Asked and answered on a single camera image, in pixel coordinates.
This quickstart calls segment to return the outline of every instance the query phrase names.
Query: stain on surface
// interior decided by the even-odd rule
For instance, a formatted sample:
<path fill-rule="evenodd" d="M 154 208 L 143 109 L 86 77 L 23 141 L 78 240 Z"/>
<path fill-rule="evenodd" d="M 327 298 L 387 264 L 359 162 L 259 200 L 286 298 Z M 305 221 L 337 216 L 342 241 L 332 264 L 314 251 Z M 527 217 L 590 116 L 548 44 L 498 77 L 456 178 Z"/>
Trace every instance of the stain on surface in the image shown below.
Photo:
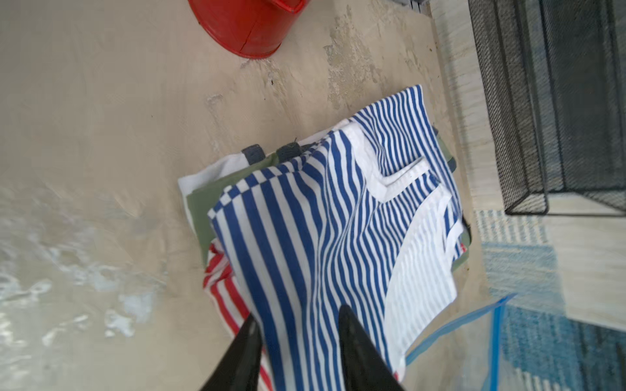
<path fill-rule="evenodd" d="M 328 100 L 334 109 L 345 106 L 352 111 L 354 103 L 364 95 L 364 83 L 369 80 L 378 83 L 381 72 L 376 69 L 369 49 L 352 25 L 350 6 L 346 6 L 345 15 L 335 17 L 330 37 L 332 44 L 324 46 L 330 66 Z"/>
<path fill-rule="evenodd" d="M 250 64 L 251 61 L 252 61 L 251 59 L 247 59 L 244 62 L 242 62 L 241 65 L 239 66 L 239 69 L 244 69 Z"/>
<path fill-rule="evenodd" d="M 224 96 L 222 94 L 215 94 L 215 95 L 209 96 L 206 102 L 207 108 L 209 110 L 213 110 L 214 106 L 222 99 L 224 99 Z"/>
<path fill-rule="evenodd" d="M 300 124 L 299 115 L 293 109 L 290 109 L 294 99 L 291 97 L 290 89 L 285 84 L 285 80 L 289 78 L 271 59 L 258 60 L 258 63 L 262 74 L 266 75 L 264 83 L 265 88 L 268 89 L 267 94 L 271 94 L 276 102 L 280 104 L 286 117 L 289 118 L 293 125 Z"/>
<path fill-rule="evenodd" d="M 93 203 L 100 207 L 87 213 Z M 127 337 L 151 319 L 167 276 L 153 277 L 129 253 L 139 244 L 145 254 L 140 242 L 159 226 L 150 208 L 133 218 L 104 200 L 60 198 L 41 182 L 0 186 L 0 354 L 12 363 L 0 365 L 0 389 L 40 388 L 58 376 L 91 319 L 107 319 L 104 308 L 124 311 L 107 327 Z M 69 303 L 89 314 L 66 311 Z"/>

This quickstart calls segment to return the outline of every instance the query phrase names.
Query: concrete surface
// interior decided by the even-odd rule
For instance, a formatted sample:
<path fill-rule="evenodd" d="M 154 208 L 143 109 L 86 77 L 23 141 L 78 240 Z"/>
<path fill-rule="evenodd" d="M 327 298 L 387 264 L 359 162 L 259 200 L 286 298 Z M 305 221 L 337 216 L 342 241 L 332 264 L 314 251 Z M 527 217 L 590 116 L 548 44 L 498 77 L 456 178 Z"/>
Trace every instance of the concrete surface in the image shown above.
<path fill-rule="evenodd" d="M 230 340 L 176 179 L 418 83 L 471 210 L 426 16 L 314 0 L 249 61 L 185 0 L 1 2 L 0 389 L 198 389 Z M 480 243 L 471 254 L 435 323 L 484 295 Z"/>

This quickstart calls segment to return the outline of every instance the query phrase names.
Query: blue striped rug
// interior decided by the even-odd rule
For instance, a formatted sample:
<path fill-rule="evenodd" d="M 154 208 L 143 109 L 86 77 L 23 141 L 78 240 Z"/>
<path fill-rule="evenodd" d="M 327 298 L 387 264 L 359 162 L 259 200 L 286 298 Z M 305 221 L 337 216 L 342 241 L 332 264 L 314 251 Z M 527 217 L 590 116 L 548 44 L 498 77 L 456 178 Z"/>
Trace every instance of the blue striped rug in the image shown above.
<path fill-rule="evenodd" d="M 626 333 L 565 317 L 542 219 L 481 210 L 476 221 L 491 294 L 518 293 L 506 308 L 503 355 L 526 389 L 626 390 Z"/>

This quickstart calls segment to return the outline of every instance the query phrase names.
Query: red bucket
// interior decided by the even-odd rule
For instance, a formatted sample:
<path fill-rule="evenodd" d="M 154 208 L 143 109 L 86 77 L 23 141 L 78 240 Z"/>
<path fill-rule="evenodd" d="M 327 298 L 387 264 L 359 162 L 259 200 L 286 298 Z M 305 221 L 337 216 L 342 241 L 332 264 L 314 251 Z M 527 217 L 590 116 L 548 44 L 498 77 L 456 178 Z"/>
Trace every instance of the red bucket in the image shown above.
<path fill-rule="evenodd" d="M 309 0 L 189 0 L 204 30 L 246 58 L 274 53 Z"/>

